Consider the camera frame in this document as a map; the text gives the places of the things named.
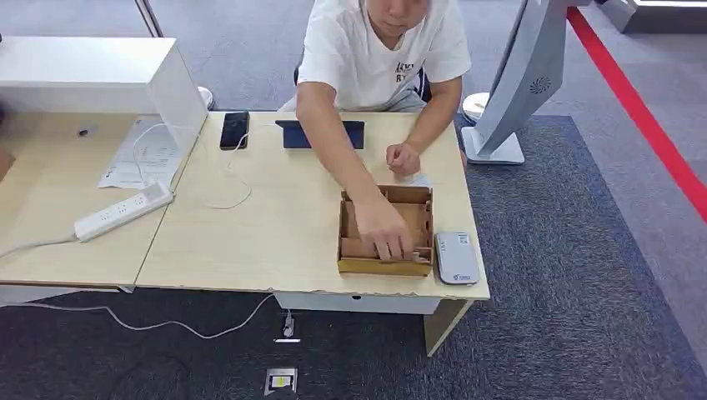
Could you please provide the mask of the person's left hand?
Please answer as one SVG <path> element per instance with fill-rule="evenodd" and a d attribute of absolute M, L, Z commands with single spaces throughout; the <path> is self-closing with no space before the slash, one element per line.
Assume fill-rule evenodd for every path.
<path fill-rule="evenodd" d="M 421 168 L 419 152 L 407 142 L 389 145 L 386 149 L 386 162 L 393 173 L 401 176 L 414 175 Z"/>

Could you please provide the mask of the person's right hand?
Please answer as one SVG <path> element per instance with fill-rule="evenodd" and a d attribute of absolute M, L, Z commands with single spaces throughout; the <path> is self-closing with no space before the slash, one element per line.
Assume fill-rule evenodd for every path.
<path fill-rule="evenodd" d="M 412 260 L 414 242 L 408 225 L 382 196 L 353 202 L 359 236 L 383 261 Z"/>

